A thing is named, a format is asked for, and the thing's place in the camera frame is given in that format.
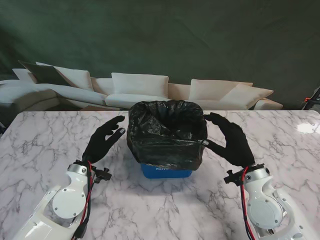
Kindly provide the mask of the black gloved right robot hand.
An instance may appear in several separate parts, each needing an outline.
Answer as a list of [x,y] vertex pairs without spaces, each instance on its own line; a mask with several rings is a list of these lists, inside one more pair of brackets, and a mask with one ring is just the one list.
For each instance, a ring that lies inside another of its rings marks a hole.
[[255,158],[248,144],[246,135],[239,125],[213,112],[205,114],[204,118],[219,127],[226,141],[226,145],[223,147],[209,139],[203,140],[202,144],[206,148],[234,166],[246,168],[255,164]]

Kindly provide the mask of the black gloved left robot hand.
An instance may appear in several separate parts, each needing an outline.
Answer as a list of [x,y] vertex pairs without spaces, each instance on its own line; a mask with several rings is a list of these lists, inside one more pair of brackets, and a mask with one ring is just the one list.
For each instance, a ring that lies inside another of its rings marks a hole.
[[94,164],[103,159],[125,133],[126,130],[119,127],[119,123],[124,120],[123,115],[118,115],[98,127],[90,137],[89,143],[82,154],[82,161]]

